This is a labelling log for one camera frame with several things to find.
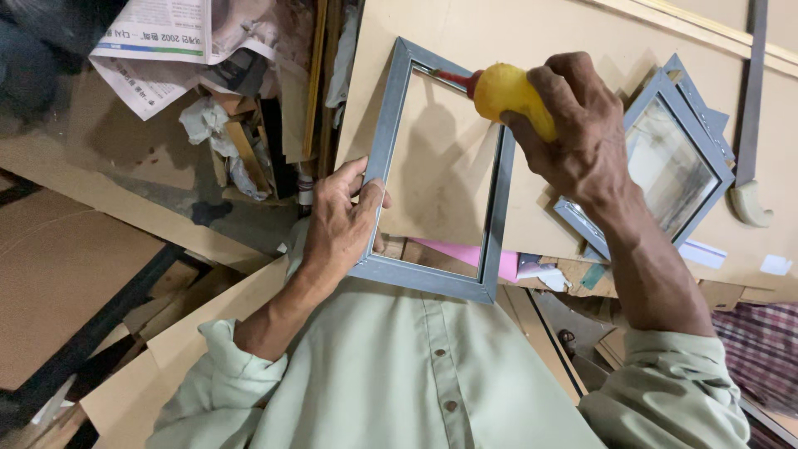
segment man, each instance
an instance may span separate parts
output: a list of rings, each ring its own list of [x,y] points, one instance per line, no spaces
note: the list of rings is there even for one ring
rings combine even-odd
[[[606,235],[632,327],[624,368],[577,409],[498,305],[345,278],[390,206],[380,181],[351,205],[363,158],[319,181],[283,290],[242,323],[199,327],[208,353],[148,446],[745,447],[705,301],[626,169],[621,102],[584,53],[528,80],[559,140],[544,144],[517,113],[502,120],[529,168]]]

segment pink paper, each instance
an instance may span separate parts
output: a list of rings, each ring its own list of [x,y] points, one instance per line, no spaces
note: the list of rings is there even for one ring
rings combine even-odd
[[[426,239],[410,239],[440,251],[447,256],[462,260],[466,264],[476,267],[480,263],[480,247],[467,244],[445,243],[442,241]],[[518,282],[518,253],[515,251],[502,251],[499,262],[499,276],[510,282]]]

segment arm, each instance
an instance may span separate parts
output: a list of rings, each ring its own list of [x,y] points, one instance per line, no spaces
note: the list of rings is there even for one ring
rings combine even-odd
[[[632,327],[624,367],[585,396],[579,410],[611,447],[745,447],[740,390],[726,371],[709,309],[629,176],[620,100],[585,53],[553,56],[527,79],[551,113],[558,140],[543,143],[523,115],[507,111],[502,121],[529,168],[604,232]]]
[[[208,352],[164,406],[149,448],[245,447],[286,370],[289,343],[358,261],[377,207],[390,206],[381,180],[361,191],[367,162],[347,162],[316,184],[302,262],[271,301],[241,323],[199,326]],[[360,203],[353,205],[356,194]]]
[[[526,117],[505,123],[532,172],[576,202],[604,231],[618,298],[632,328],[714,336],[706,302],[626,168],[623,105],[587,54],[563,54],[530,70],[559,139],[544,144]]]

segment shirt sleeve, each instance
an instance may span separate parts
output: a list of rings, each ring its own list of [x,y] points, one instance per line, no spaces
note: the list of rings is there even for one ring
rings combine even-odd
[[[579,410],[609,447],[746,447],[718,338],[629,330],[626,361]]]
[[[199,326],[207,353],[161,410],[148,449],[246,446],[288,357],[270,362],[241,351],[233,343],[234,330],[235,320]]]

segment cream plastic handle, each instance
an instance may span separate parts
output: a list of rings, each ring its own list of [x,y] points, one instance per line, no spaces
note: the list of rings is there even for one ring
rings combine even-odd
[[[743,223],[757,228],[768,228],[773,219],[773,211],[762,209],[758,193],[759,183],[756,181],[729,190],[732,205]]]

